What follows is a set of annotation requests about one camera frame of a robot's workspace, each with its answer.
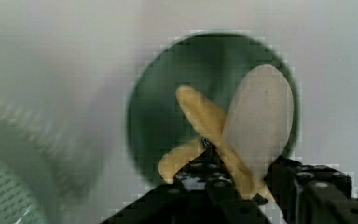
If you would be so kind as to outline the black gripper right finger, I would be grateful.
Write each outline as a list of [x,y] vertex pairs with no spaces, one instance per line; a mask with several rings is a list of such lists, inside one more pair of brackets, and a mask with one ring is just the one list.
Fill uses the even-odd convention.
[[287,224],[358,224],[351,178],[334,168],[279,157],[264,180]]

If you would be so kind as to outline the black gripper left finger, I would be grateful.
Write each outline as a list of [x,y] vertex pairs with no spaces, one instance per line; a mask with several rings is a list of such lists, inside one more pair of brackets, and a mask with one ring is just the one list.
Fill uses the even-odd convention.
[[101,224],[271,224],[258,203],[244,200],[213,147]]

